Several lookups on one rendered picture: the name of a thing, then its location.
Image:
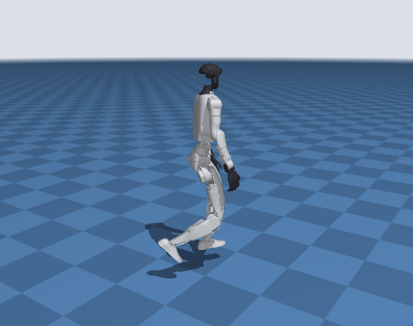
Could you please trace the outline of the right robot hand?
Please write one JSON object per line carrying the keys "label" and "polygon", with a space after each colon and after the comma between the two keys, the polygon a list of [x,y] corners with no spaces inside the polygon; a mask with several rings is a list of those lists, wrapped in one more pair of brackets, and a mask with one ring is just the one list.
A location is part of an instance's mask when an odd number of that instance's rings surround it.
{"label": "right robot hand", "polygon": [[237,172],[234,170],[235,168],[231,168],[228,170],[228,166],[226,164],[223,164],[224,170],[226,173],[228,173],[228,182],[230,184],[230,188],[228,192],[235,190],[239,186],[239,181],[240,181],[240,176],[237,174]]}

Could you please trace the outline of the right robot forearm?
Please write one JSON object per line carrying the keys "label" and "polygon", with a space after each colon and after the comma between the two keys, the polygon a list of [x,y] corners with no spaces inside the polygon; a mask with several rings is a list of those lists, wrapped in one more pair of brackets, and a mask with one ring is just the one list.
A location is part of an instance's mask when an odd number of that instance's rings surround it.
{"label": "right robot forearm", "polygon": [[231,161],[231,156],[228,152],[226,147],[226,138],[223,131],[218,131],[216,134],[217,137],[217,144],[215,146],[216,150],[218,151],[220,160],[222,164],[226,164],[228,166],[228,170],[234,167],[233,162]]}

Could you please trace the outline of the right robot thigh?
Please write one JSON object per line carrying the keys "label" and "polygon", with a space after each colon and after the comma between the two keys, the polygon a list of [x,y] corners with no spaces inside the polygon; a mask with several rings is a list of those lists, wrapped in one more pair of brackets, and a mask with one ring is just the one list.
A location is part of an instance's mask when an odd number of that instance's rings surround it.
{"label": "right robot thigh", "polygon": [[207,166],[205,162],[200,163],[197,169],[197,174],[200,179],[200,182],[207,183],[206,192],[209,197],[209,201],[213,206],[213,212],[209,213],[206,216],[205,220],[212,216],[217,216],[219,217],[221,224],[224,213],[225,199],[223,186],[221,184],[219,175],[217,174],[217,171],[213,166]]}

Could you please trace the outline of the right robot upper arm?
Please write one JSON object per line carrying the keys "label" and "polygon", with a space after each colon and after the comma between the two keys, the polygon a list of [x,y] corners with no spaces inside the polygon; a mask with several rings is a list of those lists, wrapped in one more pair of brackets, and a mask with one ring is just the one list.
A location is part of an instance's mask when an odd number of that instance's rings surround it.
{"label": "right robot upper arm", "polygon": [[207,109],[209,110],[210,127],[211,127],[211,139],[217,142],[216,134],[220,131],[221,124],[221,108],[222,102],[215,97],[208,97]]}

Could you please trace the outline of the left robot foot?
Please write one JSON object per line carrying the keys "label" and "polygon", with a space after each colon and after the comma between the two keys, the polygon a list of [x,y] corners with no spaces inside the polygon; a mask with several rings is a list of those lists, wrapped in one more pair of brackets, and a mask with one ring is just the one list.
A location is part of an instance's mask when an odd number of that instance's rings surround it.
{"label": "left robot foot", "polygon": [[[210,240],[211,238],[209,238]],[[208,241],[208,240],[206,240]],[[216,239],[211,239],[210,242],[206,242],[205,239],[204,240],[200,240],[200,242],[198,243],[198,249],[199,250],[205,250],[205,249],[210,249],[210,248],[216,248],[216,247],[221,247],[224,246],[226,244],[226,242],[224,240],[216,240]]]}

